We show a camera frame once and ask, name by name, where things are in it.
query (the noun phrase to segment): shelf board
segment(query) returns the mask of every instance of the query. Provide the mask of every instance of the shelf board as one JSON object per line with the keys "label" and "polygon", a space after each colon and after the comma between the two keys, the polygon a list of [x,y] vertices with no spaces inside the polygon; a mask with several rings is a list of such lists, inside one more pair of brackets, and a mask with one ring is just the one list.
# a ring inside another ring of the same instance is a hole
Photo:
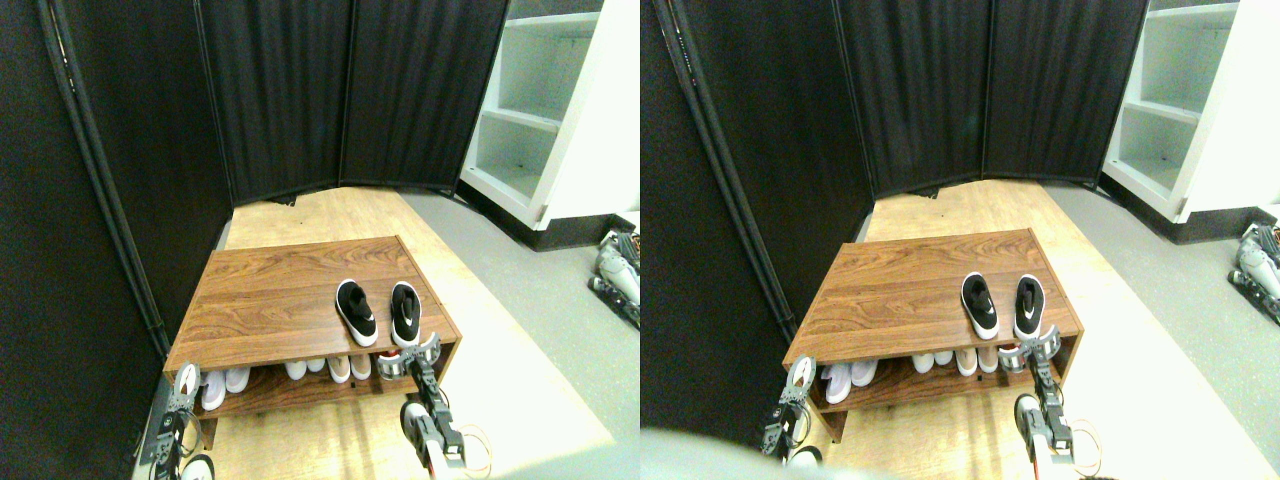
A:
{"label": "shelf board", "polygon": [[1165,104],[1158,104],[1153,101],[1126,101],[1124,102],[1126,109],[1133,109],[1138,111],[1144,111],[1152,115],[1160,115],[1170,120],[1189,123],[1192,125],[1198,124],[1201,114],[1198,111],[1179,109],[1176,106],[1170,106]]}
{"label": "shelf board", "polygon": [[[1070,355],[1066,349],[1059,355]],[[982,369],[969,376],[960,375],[955,358],[947,365],[934,365],[929,371],[916,372],[911,357],[881,360],[876,378],[867,387],[854,387],[842,402],[827,403],[827,381],[819,380],[809,389],[809,399],[819,413],[842,412],[855,408],[902,404],[922,399],[988,392],[1001,388],[1030,388],[1034,375],[1030,370],[1010,374],[997,369],[987,374]],[[1057,365],[1051,364],[1053,379],[1062,381]]]}
{"label": "shelf board", "polygon": [[1166,22],[1188,28],[1231,28],[1239,8],[1240,4],[1234,3],[1155,10],[1147,14],[1147,22]]}
{"label": "shelf board", "polygon": [[244,387],[241,393],[228,392],[223,404],[218,408],[205,411],[197,399],[196,417],[201,420],[218,419],[333,401],[351,401],[365,396],[412,392],[417,392],[417,387],[413,385],[413,379],[407,375],[387,381],[374,371],[366,380],[356,380],[352,376],[346,383],[334,383],[329,378],[329,369],[324,367],[315,374],[307,371],[301,380],[293,380],[284,371],[283,365],[266,365],[253,367],[250,371],[248,387]]}
{"label": "shelf board", "polygon": [[511,109],[497,109],[486,108],[481,110],[481,114],[488,115],[495,120],[506,120],[512,123],[518,123],[525,127],[532,127],[544,132],[557,133],[559,132],[561,122],[553,120],[545,116],[526,114],[524,111],[516,111]]}
{"label": "shelf board", "polygon": [[544,37],[590,37],[599,12],[571,13],[507,20],[507,28]]}

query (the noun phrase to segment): black baseboard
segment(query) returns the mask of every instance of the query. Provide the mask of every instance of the black baseboard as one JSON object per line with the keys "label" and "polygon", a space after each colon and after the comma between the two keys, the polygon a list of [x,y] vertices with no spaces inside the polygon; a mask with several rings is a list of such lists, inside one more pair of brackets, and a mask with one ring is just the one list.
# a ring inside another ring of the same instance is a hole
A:
{"label": "black baseboard", "polygon": [[635,229],[635,225],[617,215],[591,215],[553,219],[545,230],[534,230],[466,182],[458,182],[457,195],[484,214],[494,225],[535,252],[595,244],[611,229]]}
{"label": "black baseboard", "polygon": [[1228,209],[1212,211],[1196,211],[1187,218],[1187,223],[1172,223],[1161,215],[1156,209],[1138,198],[1128,188],[1102,174],[1098,179],[1098,188],[1102,188],[1115,198],[1120,206],[1142,220],[1161,237],[1174,244],[1188,244],[1210,242],[1226,238],[1238,238],[1249,224],[1254,221],[1275,223],[1276,219],[1258,207]]}

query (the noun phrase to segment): shoe sole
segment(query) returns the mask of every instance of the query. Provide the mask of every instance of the shoe sole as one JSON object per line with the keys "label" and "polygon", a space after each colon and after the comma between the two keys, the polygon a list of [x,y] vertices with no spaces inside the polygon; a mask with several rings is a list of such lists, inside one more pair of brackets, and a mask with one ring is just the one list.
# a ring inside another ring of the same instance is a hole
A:
{"label": "shoe sole", "polygon": [[970,271],[968,275],[964,275],[964,280],[960,280],[960,305],[964,306],[964,315],[969,317],[969,324],[973,325],[973,332],[978,334],[978,338],[989,340],[996,338],[996,333],[1000,332],[1000,319],[996,319],[996,326],[992,326],[991,329],[984,329],[982,325],[978,325],[978,320],[974,319],[973,312],[969,311],[969,301],[964,298],[964,284],[965,282],[969,282],[970,276],[982,276],[982,274]]}
{"label": "shoe sole", "polygon": [[[1041,298],[1044,298],[1044,285],[1039,283],[1039,279],[1036,278],[1036,275],[1032,275],[1032,274],[1023,275],[1021,278],[1018,279],[1018,283],[1021,284],[1023,279],[1027,279],[1027,278],[1029,278],[1032,280],[1036,280],[1036,284],[1039,285]],[[1036,332],[1032,332],[1032,333],[1023,333],[1023,330],[1020,330],[1018,328],[1018,319],[1014,319],[1014,337],[1018,337],[1019,340],[1030,340],[1030,339],[1034,339],[1034,338],[1039,338],[1039,326],[1041,326],[1041,324],[1044,323],[1044,306],[1043,305],[1041,305],[1039,314],[1041,314],[1041,321],[1036,323]],[[1021,315],[1021,312],[1014,312],[1014,315]]]}
{"label": "shoe sole", "polygon": [[351,325],[351,319],[348,319],[347,314],[342,311],[342,303],[338,303],[338,292],[342,292],[342,285],[346,285],[347,282],[356,283],[356,280],[349,278],[338,283],[338,288],[333,291],[333,306],[338,308],[338,315],[342,316],[342,323],[347,324],[347,330],[351,330],[351,337],[356,339],[356,344],[361,347],[372,346],[374,342],[378,340],[378,323],[374,323],[374,334],[366,337]]}
{"label": "shoe sole", "polygon": [[[392,316],[392,340],[396,342],[396,344],[401,346],[401,348],[417,347],[419,342],[421,342],[421,338],[422,338],[422,315],[421,315],[421,311],[422,311],[422,308],[421,308],[422,297],[419,297],[417,289],[413,288],[413,285],[410,285],[406,282],[396,282],[396,287],[399,287],[399,285],[408,287],[408,289],[413,292],[413,296],[417,297],[417,305],[420,306],[417,308],[419,312],[420,312],[419,316],[417,316],[417,335],[413,335],[412,340],[406,340],[403,338],[399,338],[399,334],[396,333],[396,316]],[[396,287],[392,287],[392,292],[396,291]]]}

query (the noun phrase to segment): wood grain surface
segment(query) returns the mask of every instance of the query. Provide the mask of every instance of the wood grain surface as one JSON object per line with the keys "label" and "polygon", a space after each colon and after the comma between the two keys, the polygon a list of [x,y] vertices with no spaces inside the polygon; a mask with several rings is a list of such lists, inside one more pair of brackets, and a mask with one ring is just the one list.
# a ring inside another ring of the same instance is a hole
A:
{"label": "wood grain surface", "polygon": [[[465,337],[442,387],[454,425],[474,424],[492,440],[492,477],[613,442],[529,334],[394,191],[334,188],[298,196],[294,206],[237,207],[227,248],[388,236],[399,236]],[[403,402],[366,396],[223,417],[209,454],[219,479],[426,479],[401,433]]]}
{"label": "wood grain surface", "polygon": [[[1101,475],[1276,477],[1196,366],[1039,184],[983,180],[943,188],[936,200],[884,198],[876,204],[867,241],[1023,228],[1036,232],[1088,330],[1075,347],[1065,410],[1069,421],[1097,426],[1105,447]],[[826,445],[827,465],[901,479],[1033,479],[1011,415],[1014,399],[1029,392],[1015,385],[849,411],[845,440]],[[1087,442],[1082,449],[1091,448]],[[1053,470],[1057,477],[1079,477],[1070,467]],[[1041,477],[1053,474],[1042,470]]]}
{"label": "wood grain surface", "polygon": [[[982,273],[991,287],[1001,319],[995,338],[978,338],[960,302],[960,284],[970,271]],[[783,366],[801,355],[829,365],[1014,343],[1014,297],[1024,274],[1044,288],[1041,332],[1056,325],[1064,338],[1079,334],[1080,323],[1028,229],[847,243]]]}
{"label": "wood grain surface", "polygon": [[[369,296],[378,339],[356,344],[334,305],[338,284],[356,280]],[[397,237],[214,252],[165,362],[204,371],[394,349],[390,293],[407,282],[422,301],[421,332],[458,339],[430,284]]]}

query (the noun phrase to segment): white sneaker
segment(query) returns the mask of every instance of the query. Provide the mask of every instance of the white sneaker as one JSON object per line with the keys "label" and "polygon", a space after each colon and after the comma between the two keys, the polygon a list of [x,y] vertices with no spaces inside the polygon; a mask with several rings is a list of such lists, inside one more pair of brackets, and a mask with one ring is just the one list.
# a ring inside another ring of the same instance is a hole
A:
{"label": "white sneaker", "polygon": [[978,371],[978,351],[974,348],[957,349],[956,366],[960,369],[960,375],[973,375],[974,371]]}
{"label": "white sneaker", "polygon": [[223,404],[223,399],[227,398],[227,378],[223,376],[223,371],[210,371],[205,374],[205,396],[200,398],[200,406],[205,411],[211,411]]}
{"label": "white sneaker", "polygon": [[996,355],[996,347],[978,348],[978,366],[987,374],[996,371],[996,367],[1000,366],[1000,356]]}
{"label": "white sneaker", "polygon": [[356,380],[367,380],[369,374],[374,372],[374,365],[369,361],[369,353],[360,353],[351,356],[351,376]]}
{"label": "white sneaker", "polygon": [[291,379],[302,380],[302,375],[307,374],[307,362],[302,360],[285,362],[284,371],[289,374]]}
{"label": "white sneaker", "polygon": [[248,367],[227,370],[227,392],[241,393],[248,387]]}
{"label": "white sneaker", "polygon": [[849,380],[849,364],[827,365],[822,370],[822,378],[827,380],[827,403],[836,404],[849,398],[852,387]]}
{"label": "white sneaker", "polygon": [[933,353],[913,355],[911,364],[915,365],[915,371],[925,372],[933,367]]}
{"label": "white sneaker", "polygon": [[867,387],[876,378],[876,364],[878,360],[865,360],[849,365],[849,379],[854,387]]}
{"label": "white sneaker", "polygon": [[329,376],[333,381],[343,383],[351,378],[351,360],[346,355],[340,357],[330,357],[329,361]]}

